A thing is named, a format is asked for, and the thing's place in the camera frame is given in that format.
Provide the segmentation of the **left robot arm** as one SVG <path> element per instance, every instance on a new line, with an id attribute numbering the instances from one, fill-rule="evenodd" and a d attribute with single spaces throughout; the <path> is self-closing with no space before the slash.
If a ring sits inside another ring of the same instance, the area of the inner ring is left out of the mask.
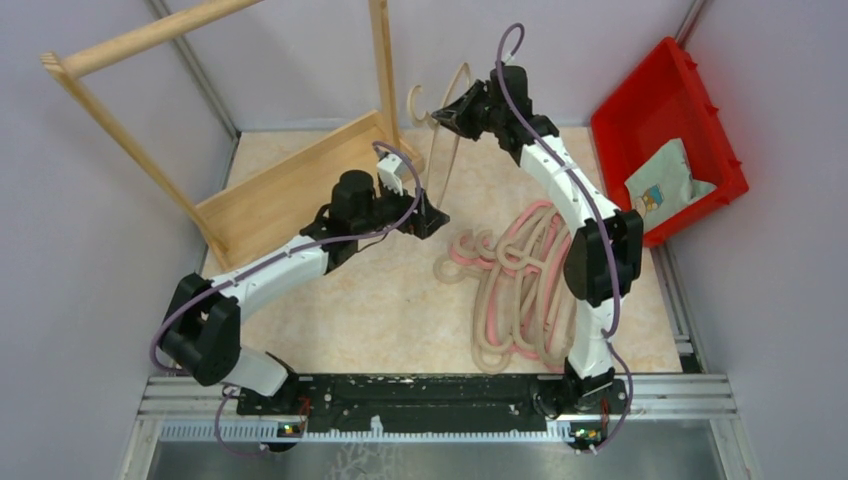
<path id="1" fill-rule="evenodd" d="M 273 412 L 288 413 L 300 399 L 295 372 L 275 355 L 243 346 L 243 322 L 289 290 L 336 270 L 359 252 L 362 240 L 393 231 L 427 239 L 449 221 L 425 190 L 408 192 L 394 180 L 345 172 L 329 202 L 284 246 L 211 279 L 183 277 L 153 350 L 202 386 L 245 388 Z"/>

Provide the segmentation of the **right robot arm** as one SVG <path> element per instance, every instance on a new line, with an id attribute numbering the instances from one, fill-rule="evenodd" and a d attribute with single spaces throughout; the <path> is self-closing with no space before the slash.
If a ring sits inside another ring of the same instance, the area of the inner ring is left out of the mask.
<path id="1" fill-rule="evenodd" d="M 624 297 L 641 274 L 642 217 L 616 206 L 570 159 L 558 128 L 535 112 L 520 66 L 497 63 L 488 80 L 475 81 L 431 117 L 465 139 L 493 134 L 564 218 L 572 241 L 563 276 L 576 299 L 576 337 L 559 399 L 576 412 L 590 411 L 615 382 L 610 346 Z"/>

